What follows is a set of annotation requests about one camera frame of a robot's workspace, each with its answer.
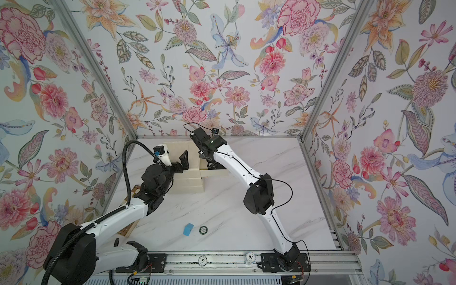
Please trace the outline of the cream drawer cabinet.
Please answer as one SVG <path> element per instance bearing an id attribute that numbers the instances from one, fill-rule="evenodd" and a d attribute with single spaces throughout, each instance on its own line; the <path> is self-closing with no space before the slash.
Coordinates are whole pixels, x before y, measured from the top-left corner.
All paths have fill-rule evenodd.
<path id="1" fill-rule="evenodd" d="M 173 186 L 169 190 L 172 195 L 203 193 L 204 178 L 200 170 L 200 154 L 197 146 L 191 141 L 174 141 L 159 144 L 166 154 L 159 157 L 165 164 L 177 167 L 173 175 Z"/>

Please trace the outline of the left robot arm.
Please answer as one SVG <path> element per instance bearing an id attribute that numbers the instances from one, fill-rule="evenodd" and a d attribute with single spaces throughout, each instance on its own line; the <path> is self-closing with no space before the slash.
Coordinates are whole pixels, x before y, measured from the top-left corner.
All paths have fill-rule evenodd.
<path id="1" fill-rule="evenodd" d="M 147 248 L 137 242 L 107 251 L 100 248 L 123 228 L 156 211 L 172 188 L 174 175 L 189 169 L 188 151 L 181 154 L 178 162 L 168 160 L 164 145 L 148 153 L 154 163 L 143 174 L 140 190 L 135 195 L 126 180 L 125 205 L 80 226 L 70 223 L 59 231 L 43 265 L 43 285 L 48 284 L 51 277 L 63 285 L 82 285 L 99 272 L 127 267 L 139 273 L 152 265 Z"/>

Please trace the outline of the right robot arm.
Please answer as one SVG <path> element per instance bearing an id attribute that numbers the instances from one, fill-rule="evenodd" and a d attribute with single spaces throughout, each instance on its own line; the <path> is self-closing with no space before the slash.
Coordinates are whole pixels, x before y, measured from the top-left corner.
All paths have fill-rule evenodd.
<path id="1" fill-rule="evenodd" d="M 190 132 L 190 138 L 199 149 L 200 158 L 209 163 L 222 165 L 247 189 L 243 204 L 264 225 L 273 243 L 274 254 L 280 267 L 284 271 L 291 271 L 295 264 L 310 266 L 309 250 L 305 250 L 307 260 L 299 261 L 302 253 L 298 243 L 290 239 L 279 219 L 277 209 L 285 204 L 274 205 L 275 179 L 267 173 L 261 174 L 250 167 L 215 130 L 212 135 L 208 135 L 200 127 Z"/>

